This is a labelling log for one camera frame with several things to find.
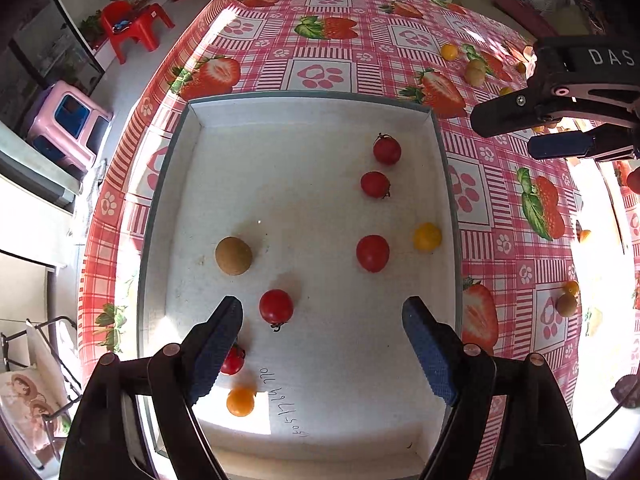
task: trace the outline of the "red chair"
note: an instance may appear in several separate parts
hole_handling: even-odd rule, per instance
[[[131,4],[126,0],[117,0],[116,2],[111,2],[102,10],[100,22],[111,40],[111,46],[116,56],[118,56],[120,64],[127,60],[120,50],[120,43],[127,38],[131,38],[136,43],[142,41],[142,44],[149,52],[158,48],[160,42],[151,28],[156,18],[160,18],[169,28],[175,27],[174,22],[169,19],[164,9],[158,4],[151,4],[140,10],[133,10]],[[114,32],[113,26],[123,20],[131,22],[129,27],[121,32]]]

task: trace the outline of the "tablecloth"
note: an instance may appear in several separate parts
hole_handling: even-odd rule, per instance
[[[440,56],[446,43],[458,46],[458,60]],[[107,349],[136,354],[140,251],[184,98],[325,89],[434,108],[460,227],[463,338],[497,356],[522,359],[540,352],[571,406],[579,300],[569,318],[556,314],[554,301],[562,282],[575,277],[570,217],[578,190],[564,161],[528,157],[531,130],[483,139],[468,118],[475,104],[497,96],[503,86],[526,84],[513,69],[509,43],[524,46],[502,24],[438,0],[213,0],[146,87],[106,174],[79,291],[84,380]],[[489,75],[481,88],[472,88],[464,67],[478,57]],[[495,399],[473,478],[487,473],[503,404]]]

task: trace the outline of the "pink plastic stool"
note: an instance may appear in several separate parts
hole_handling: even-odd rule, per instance
[[[113,113],[74,86],[58,81],[42,93],[30,116],[34,118],[27,142],[67,171],[74,166],[85,173],[95,162]]]

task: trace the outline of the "metal bolt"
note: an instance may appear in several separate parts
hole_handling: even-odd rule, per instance
[[[531,354],[529,356],[529,361],[531,361],[536,366],[542,366],[545,363],[545,358],[540,354]]]
[[[112,352],[109,352],[108,354],[105,354],[102,357],[100,357],[100,364],[105,366],[110,365],[115,360],[116,360],[116,355]]]
[[[167,357],[176,355],[180,351],[180,345],[178,343],[169,343],[162,348],[162,353]]]
[[[464,346],[463,351],[466,355],[471,357],[476,357],[480,355],[480,347],[478,345],[474,345],[473,343],[468,343]]]

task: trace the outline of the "cherry tomato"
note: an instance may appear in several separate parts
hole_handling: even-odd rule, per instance
[[[360,179],[360,187],[362,190],[373,198],[384,198],[391,196],[389,188],[391,183],[389,179],[379,171],[369,171]]]
[[[389,261],[389,244],[380,235],[365,236],[358,242],[356,257],[369,272],[380,272]]]
[[[626,176],[626,185],[635,194],[640,194],[640,168],[636,168]]]
[[[378,162],[392,166],[402,155],[400,143],[390,135],[379,134],[373,145],[373,156]]]
[[[233,345],[222,363],[220,373],[225,375],[237,374],[244,365],[245,352],[238,345]]]
[[[274,332],[279,331],[293,316],[293,301],[289,294],[279,288],[265,292],[260,298],[259,308],[262,319],[270,323]]]
[[[245,388],[234,388],[226,396],[226,408],[231,415],[247,416],[254,410],[255,392]]]

